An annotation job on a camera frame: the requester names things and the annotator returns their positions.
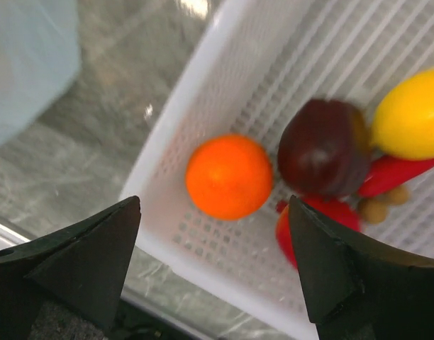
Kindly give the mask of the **orange fake orange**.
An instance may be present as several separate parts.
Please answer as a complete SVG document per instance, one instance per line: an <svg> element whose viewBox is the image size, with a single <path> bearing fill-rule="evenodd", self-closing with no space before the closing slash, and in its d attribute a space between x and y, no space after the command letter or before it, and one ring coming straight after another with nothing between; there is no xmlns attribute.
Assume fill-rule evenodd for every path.
<svg viewBox="0 0 434 340"><path fill-rule="evenodd" d="M244 135L215 137L192 154L184 176L197 208L219 220L239 220L270 196L273 171L266 151Z"/></svg>

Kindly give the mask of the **dark red fake apple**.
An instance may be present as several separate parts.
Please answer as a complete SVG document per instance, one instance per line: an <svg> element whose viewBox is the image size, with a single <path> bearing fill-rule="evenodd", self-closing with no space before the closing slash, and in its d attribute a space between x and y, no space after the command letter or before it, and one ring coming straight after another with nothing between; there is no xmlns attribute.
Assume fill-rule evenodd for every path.
<svg viewBox="0 0 434 340"><path fill-rule="evenodd" d="M371 149L362 111L351 103L312 98L285 127L277 168L300 194L353 194L369 172Z"/></svg>

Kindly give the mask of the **light blue plastic bag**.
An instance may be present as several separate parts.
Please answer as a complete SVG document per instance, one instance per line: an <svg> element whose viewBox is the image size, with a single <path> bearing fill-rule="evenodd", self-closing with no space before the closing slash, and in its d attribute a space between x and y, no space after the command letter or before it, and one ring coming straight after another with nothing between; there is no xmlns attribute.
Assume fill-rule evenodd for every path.
<svg viewBox="0 0 434 340"><path fill-rule="evenodd" d="M76 79L78 25L76 1L0 1L0 146Z"/></svg>

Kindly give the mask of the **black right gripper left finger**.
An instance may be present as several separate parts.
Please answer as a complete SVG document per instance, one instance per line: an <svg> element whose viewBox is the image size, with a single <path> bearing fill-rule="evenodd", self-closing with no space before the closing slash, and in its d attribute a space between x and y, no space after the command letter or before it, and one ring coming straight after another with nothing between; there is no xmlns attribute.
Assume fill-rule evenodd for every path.
<svg viewBox="0 0 434 340"><path fill-rule="evenodd" d="M0 250L0 339L103 339L140 224L131 196L44 237Z"/></svg>

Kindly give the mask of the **yellow fake lemon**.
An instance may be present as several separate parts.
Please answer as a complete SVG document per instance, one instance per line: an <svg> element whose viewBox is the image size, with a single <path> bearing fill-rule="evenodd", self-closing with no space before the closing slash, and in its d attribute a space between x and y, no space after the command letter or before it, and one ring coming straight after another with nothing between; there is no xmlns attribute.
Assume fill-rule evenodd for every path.
<svg viewBox="0 0 434 340"><path fill-rule="evenodd" d="M374 112L371 144L400 159L434 158L434 68L395 86Z"/></svg>

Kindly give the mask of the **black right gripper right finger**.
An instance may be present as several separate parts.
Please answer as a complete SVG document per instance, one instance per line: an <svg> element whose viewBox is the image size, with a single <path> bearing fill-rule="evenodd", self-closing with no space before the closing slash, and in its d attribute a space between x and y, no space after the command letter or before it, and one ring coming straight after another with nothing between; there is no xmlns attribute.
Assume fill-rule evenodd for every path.
<svg viewBox="0 0 434 340"><path fill-rule="evenodd" d="M353 231L295 196L289 227L319 339L434 339L434 259Z"/></svg>

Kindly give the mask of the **red fake pomegranate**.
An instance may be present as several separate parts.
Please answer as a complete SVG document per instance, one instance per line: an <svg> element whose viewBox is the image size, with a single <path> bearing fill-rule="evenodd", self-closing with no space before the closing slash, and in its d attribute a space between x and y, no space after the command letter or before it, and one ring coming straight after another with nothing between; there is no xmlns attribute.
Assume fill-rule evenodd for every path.
<svg viewBox="0 0 434 340"><path fill-rule="evenodd" d="M324 200L321 197L312 195L302 196L301 199L330 219L356 232L361 232L360 219L347 203L336 199ZM276 226L277 243L289 263L294 268L297 268L289 229L289 204L285 200L279 201L276 206L276 211L279 213Z"/></svg>

